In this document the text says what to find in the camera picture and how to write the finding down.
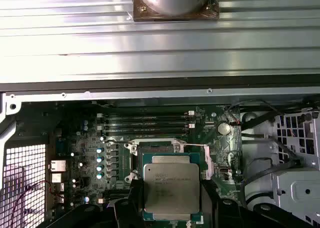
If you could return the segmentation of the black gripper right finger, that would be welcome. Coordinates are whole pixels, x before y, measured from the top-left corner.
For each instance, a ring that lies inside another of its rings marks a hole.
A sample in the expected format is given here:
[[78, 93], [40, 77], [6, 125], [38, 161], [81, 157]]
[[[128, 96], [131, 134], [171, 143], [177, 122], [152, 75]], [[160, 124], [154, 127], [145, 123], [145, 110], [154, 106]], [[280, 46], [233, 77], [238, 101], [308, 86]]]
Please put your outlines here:
[[212, 180], [201, 181], [201, 210], [210, 228], [310, 228], [312, 225], [270, 203], [249, 210], [216, 192]]

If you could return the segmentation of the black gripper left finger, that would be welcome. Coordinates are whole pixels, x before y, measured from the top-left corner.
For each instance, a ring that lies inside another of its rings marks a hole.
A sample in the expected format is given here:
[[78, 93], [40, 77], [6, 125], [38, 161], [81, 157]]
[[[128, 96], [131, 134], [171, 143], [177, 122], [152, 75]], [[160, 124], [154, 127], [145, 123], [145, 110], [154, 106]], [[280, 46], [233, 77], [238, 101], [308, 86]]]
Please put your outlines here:
[[142, 206], [144, 182], [135, 179], [128, 197], [112, 200], [106, 209], [94, 204], [82, 204], [39, 228], [143, 228]]

